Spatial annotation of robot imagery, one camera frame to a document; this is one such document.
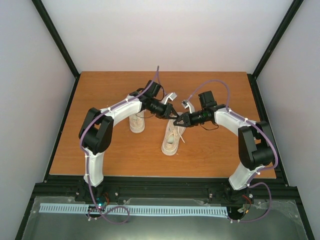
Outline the white lace sneaker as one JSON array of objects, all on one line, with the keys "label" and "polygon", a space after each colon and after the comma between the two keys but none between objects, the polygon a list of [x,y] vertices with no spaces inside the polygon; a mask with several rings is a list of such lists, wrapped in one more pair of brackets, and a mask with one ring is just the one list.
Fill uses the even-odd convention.
[{"label": "white lace sneaker", "polygon": [[168,121],[161,146],[163,154],[166,156],[173,156],[177,153],[180,140],[185,143],[185,140],[183,139],[183,133],[185,130],[185,127],[175,126],[173,119]]},{"label": "white lace sneaker", "polygon": [[129,128],[135,133],[139,134],[145,129],[144,111],[132,114],[129,116]]}]

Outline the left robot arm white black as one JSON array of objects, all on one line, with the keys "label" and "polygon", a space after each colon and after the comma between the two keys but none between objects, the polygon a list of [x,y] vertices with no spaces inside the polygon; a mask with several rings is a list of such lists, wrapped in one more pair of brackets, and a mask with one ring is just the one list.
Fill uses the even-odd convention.
[{"label": "left robot arm white black", "polygon": [[162,86],[150,80],[145,88],[129,93],[122,101],[103,109],[91,108],[87,112],[79,132],[80,148],[85,155],[84,180],[89,185],[86,195],[92,201],[103,198],[104,188],[100,186],[104,179],[104,153],[110,146],[113,128],[131,115],[143,110],[150,111],[159,119],[176,119],[178,113],[169,101],[177,94],[170,92],[162,100],[156,95]]}]

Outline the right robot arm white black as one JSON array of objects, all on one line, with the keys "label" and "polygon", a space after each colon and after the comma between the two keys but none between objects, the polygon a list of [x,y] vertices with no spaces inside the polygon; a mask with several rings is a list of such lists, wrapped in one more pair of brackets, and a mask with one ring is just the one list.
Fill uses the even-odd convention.
[{"label": "right robot arm white black", "polygon": [[195,111],[187,100],[182,106],[188,111],[174,121],[175,126],[190,128],[211,122],[222,126],[238,137],[240,164],[228,181],[233,190],[247,188],[251,180],[263,169],[274,169],[279,163],[270,125],[265,121],[255,122],[245,118],[225,104],[218,104],[211,91],[198,95],[201,110]]}]

